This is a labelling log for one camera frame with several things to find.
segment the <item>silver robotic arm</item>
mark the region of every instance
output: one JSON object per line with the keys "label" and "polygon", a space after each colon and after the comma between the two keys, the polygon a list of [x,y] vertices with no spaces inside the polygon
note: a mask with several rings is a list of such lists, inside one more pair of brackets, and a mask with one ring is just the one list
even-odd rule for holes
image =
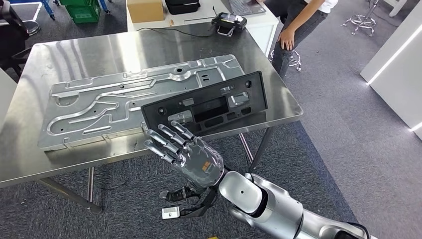
{"label": "silver robotic arm", "polygon": [[160,197],[175,202],[191,196],[200,197],[207,188],[210,192],[199,207],[163,209],[164,219],[202,216],[212,206],[216,194],[220,193],[231,202],[229,210],[235,218],[278,239],[376,239],[368,235],[366,229],[303,209],[302,204],[290,197],[286,190],[258,175],[247,173],[243,176],[230,171],[224,167],[220,154],[200,137],[175,121],[171,122],[171,126],[187,139],[164,125],[158,128],[178,146],[153,130],[147,132],[170,153],[163,152],[151,140],[147,140],[145,146],[185,175],[189,185],[175,192],[162,192]]}

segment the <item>keyboard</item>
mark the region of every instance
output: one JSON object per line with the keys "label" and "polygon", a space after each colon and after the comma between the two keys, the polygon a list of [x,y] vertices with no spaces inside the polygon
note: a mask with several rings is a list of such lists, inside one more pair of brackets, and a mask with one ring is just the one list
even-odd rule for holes
{"label": "keyboard", "polygon": [[243,16],[253,13],[251,8],[243,0],[229,0],[231,11],[235,15]]}

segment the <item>green crate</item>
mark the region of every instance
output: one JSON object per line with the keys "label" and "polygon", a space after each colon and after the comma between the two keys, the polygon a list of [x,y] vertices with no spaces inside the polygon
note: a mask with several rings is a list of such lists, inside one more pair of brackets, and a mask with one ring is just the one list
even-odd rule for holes
{"label": "green crate", "polygon": [[92,0],[59,0],[63,6],[89,6]]}
{"label": "green crate", "polygon": [[100,18],[100,5],[97,0],[91,0],[92,4],[88,6],[66,6],[66,10],[73,22],[87,23],[98,22]]}

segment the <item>aluminum plate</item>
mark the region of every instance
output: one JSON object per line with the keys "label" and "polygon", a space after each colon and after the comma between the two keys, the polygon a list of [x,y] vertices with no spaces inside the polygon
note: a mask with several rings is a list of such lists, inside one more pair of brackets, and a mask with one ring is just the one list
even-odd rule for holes
{"label": "aluminum plate", "polygon": [[147,130],[141,106],[243,75],[233,55],[58,83],[38,147],[58,150]]}

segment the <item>cardboard box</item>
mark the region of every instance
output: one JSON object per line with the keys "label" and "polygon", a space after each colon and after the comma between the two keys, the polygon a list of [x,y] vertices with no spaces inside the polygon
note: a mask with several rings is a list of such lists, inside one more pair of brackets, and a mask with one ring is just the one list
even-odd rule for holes
{"label": "cardboard box", "polygon": [[164,20],[162,0],[127,0],[126,3],[133,23]]}

